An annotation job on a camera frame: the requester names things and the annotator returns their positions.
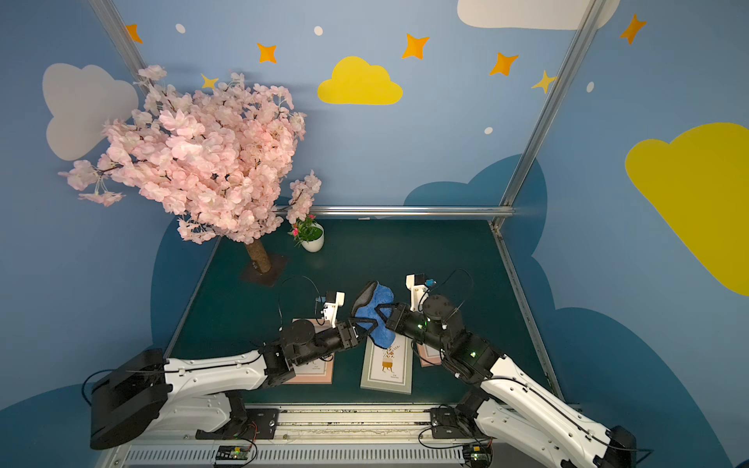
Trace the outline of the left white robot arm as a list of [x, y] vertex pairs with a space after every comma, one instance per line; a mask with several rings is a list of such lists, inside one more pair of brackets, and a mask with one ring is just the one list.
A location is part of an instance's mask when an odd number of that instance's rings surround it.
[[235, 356], [181, 360], [144, 351], [94, 384], [90, 447], [112, 449], [154, 431], [232, 436], [247, 421], [243, 392], [280, 386], [301, 366], [367, 337], [353, 321], [316, 331], [298, 320], [275, 341]]

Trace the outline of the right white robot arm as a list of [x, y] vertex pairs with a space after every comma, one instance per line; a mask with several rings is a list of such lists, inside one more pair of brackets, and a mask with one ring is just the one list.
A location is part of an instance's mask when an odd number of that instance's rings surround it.
[[443, 367], [471, 386], [456, 410], [482, 434], [545, 467], [636, 465], [633, 434], [586, 417], [535, 382], [506, 353], [468, 331], [446, 296], [429, 296], [417, 306], [382, 304], [376, 311], [390, 331], [439, 350]]

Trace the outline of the aluminium mounting rail front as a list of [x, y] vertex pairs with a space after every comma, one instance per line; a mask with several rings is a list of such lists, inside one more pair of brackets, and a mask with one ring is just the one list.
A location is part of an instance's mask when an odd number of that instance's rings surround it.
[[429, 405], [288, 405], [272, 440], [196, 440], [161, 431], [101, 454], [101, 467], [486, 467], [513, 446], [474, 430], [431, 437]]

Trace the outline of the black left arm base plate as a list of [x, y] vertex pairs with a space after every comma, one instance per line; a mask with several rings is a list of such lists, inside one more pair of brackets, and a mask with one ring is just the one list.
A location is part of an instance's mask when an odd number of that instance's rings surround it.
[[219, 429], [208, 432], [197, 430], [196, 440], [272, 440], [278, 427], [280, 411], [274, 408], [246, 409], [243, 415], [234, 415]]

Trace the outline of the pink blossom artificial tree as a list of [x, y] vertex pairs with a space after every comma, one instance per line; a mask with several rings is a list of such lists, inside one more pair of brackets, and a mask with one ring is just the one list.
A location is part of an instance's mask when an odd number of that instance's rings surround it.
[[106, 123], [108, 148], [99, 161], [77, 161], [62, 177], [80, 199], [106, 207], [124, 197], [107, 181], [138, 189], [177, 217], [181, 239], [242, 244], [257, 280], [272, 284], [282, 269], [261, 239], [284, 222], [307, 220], [322, 185], [306, 175], [291, 183], [288, 204], [277, 204], [306, 134], [305, 114], [287, 88], [248, 86], [241, 73], [193, 93], [161, 85], [166, 76], [161, 66], [140, 69], [144, 108], [129, 121]]

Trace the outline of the pink picture frame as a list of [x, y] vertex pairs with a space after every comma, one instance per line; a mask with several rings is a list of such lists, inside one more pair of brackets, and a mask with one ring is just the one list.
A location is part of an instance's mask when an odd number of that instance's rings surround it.
[[282, 331], [282, 349], [294, 371], [294, 376], [287, 381], [288, 385], [333, 382], [335, 358], [317, 354], [323, 344], [319, 334], [331, 329], [333, 327], [328, 321], [294, 319], [292, 325]]
[[419, 357], [419, 364], [423, 368], [442, 365], [441, 351], [428, 345], [417, 345], [417, 357]]

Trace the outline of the blue black-edged cloth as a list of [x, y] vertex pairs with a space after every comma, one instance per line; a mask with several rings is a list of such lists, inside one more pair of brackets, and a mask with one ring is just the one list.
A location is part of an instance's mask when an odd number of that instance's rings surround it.
[[379, 282], [368, 282], [356, 298], [350, 317], [365, 329], [376, 347], [388, 349], [395, 340], [394, 331], [386, 327], [395, 307], [392, 290]]

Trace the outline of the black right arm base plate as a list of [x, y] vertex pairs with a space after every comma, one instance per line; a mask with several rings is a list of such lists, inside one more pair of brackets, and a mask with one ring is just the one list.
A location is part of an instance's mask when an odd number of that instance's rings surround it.
[[472, 439], [471, 422], [454, 407], [440, 405], [429, 410], [431, 437], [435, 440]]

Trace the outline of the grey-green picture frame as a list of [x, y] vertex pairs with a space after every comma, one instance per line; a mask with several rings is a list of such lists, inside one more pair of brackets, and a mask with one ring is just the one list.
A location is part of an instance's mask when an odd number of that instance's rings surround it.
[[397, 335], [388, 349], [377, 347], [368, 340], [360, 387], [411, 395], [413, 369], [411, 339]]

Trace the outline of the white pot with plant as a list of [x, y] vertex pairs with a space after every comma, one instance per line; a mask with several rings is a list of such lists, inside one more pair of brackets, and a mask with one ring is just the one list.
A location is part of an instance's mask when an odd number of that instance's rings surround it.
[[308, 214], [303, 220], [295, 222], [289, 234], [296, 244], [308, 253], [318, 253], [324, 246], [325, 229], [313, 214]]

